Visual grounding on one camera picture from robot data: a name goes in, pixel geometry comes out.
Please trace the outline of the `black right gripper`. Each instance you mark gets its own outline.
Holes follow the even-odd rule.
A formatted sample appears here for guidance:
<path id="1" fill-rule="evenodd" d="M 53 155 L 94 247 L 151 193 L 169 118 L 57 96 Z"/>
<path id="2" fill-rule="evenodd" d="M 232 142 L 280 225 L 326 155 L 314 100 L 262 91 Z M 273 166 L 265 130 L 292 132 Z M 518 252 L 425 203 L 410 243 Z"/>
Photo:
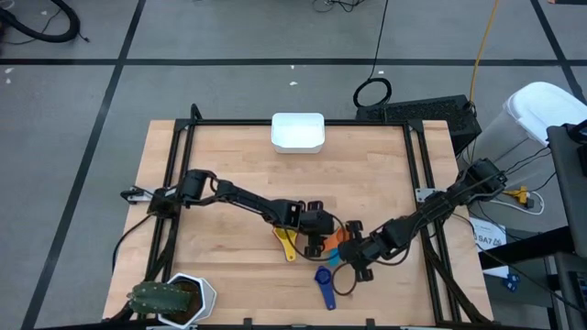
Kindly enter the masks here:
<path id="1" fill-rule="evenodd" d="M 345 224 L 343 241 L 338 244 L 340 258 L 347 262 L 355 272 L 357 282 L 373 280 L 370 264 L 382 255 L 382 245 L 371 236 L 362 236 L 363 224 L 351 220 Z"/>

